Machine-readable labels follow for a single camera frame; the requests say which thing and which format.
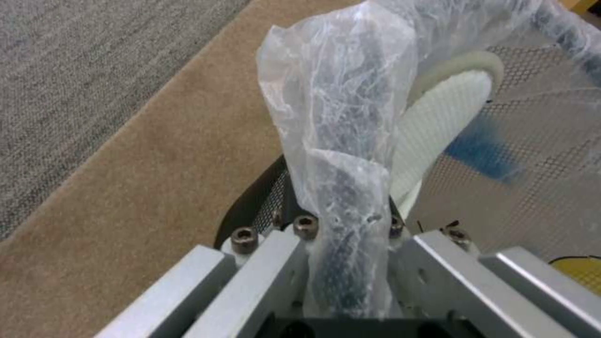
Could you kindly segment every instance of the yellow object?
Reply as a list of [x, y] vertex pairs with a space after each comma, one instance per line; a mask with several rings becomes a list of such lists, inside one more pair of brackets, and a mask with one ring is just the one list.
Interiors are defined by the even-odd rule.
[[563, 257], [551, 266], [601, 296], [601, 257]]
[[586, 12], [597, 0], [561, 0], [561, 3], [566, 6], [567, 9], [580, 15]]

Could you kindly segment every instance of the clear plastic wrap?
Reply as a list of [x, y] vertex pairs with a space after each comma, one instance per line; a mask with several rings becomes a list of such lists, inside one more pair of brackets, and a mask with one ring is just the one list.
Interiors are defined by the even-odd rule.
[[274, 27], [261, 89], [299, 204], [319, 216], [305, 310], [383, 316], [393, 126], [416, 68], [413, 30], [365, 2]]
[[[522, 0], [378, 0], [269, 31], [257, 53], [259, 83], [297, 200], [320, 221], [309, 261], [306, 315], [388, 314], [392, 154], [416, 75], [512, 36], [514, 44], [556, 41], [566, 50], [569, 63], [560, 69], [566, 79], [559, 86], [599, 80], [597, 32], [559, 6]], [[537, 95], [556, 87], [547, 79], [520, 91]], [[501, 84], [497, 95], [503, 99], [511, 89]], [[592, 90], [598, 99], [599, 89]], [[464, 134], [494, 129], [489, 125], [494, 119], [479, 123], [476, 118]], [[482, 145], [475, 134], [476, 142], [469, 137], [466, 142], [469, 155]], [[444, 192], [444, 187], [434, 189]], [[431, 208], [422, 212], [444, 206], [424, 204], [422, 197], [422, 205]], [[432, 197], [438, 201], [434, 190]]]

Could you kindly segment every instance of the gray carpet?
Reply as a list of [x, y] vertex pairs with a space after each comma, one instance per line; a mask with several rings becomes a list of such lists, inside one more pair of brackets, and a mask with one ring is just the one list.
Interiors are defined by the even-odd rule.
[[0, 241], [248, 1], [1, 1]]

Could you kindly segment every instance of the hex socket bolt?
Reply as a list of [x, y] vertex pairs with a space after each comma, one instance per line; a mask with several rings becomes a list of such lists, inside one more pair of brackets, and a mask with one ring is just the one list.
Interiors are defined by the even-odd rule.
[[254, 228], [242, 227], [231, 233], [231, 247], [235, 253], [250, 254], [257, 246], [258, 235]]
[[294, 233], [296, 236], [310, 241], [317, 236], [319, 230], [319, 222], [317, 218], [309, 215], [298, 216], [293, 223]]
[[403, 228], [405, 227], [405, 222], [403, 219], [392, 215], [391, 224], [390, 224], [390, 232], [388, 233], [388, 237], [391, 239], [399, 238], [403, 233]]

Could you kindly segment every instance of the metal frame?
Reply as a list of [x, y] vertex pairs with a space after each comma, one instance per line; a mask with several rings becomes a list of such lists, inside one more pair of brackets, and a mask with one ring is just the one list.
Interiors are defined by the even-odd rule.
[[233, 257], [198, 245], [96, 337], [181, 336], [235, 271]]
[[601, 298], [523, 248], [480, 262], [579, 337], [601, 337]]
[[184, 337], [254, 337], [271, 313], [290, 310], [306, 282], [304, 243], [274, 230]]
[[486, 337], [573, 337], [438, 231], [414, 236], [390, 259], [431, 318], [466, 316]]

